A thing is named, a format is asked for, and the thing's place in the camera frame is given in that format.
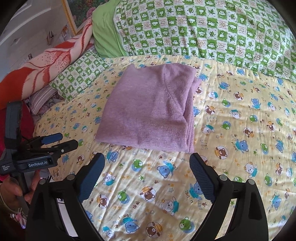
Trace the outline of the person's left hand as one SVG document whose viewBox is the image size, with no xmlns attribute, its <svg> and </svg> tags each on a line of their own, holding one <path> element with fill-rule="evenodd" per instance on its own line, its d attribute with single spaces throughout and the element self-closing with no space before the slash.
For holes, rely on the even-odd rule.
<svg viewBox="0 0 296 241">
<path fill-rule="evenodd" d="M 31 181 L 31 187 L 30 192 L 27 193 L 24 196 L 24 199 L 29 204 L 32 201 L 32 198 L 34 196 L 34 192 L 36 190 L 36 187 L 40 181 L 40 172 L 35 171 L 34 176 Z M 23 192 L 21 187 L 15 182 L 15 179 L 8 176 L 5 178 L 3 183 L 1 184 L 1 196 L 3 198 L 3 201 L 5 205 L 13 212 L 18 212 L 18 210 L 21 208 L 21 204 L 18 200 L 18 197 L 23 196 Z"/>
</svg>

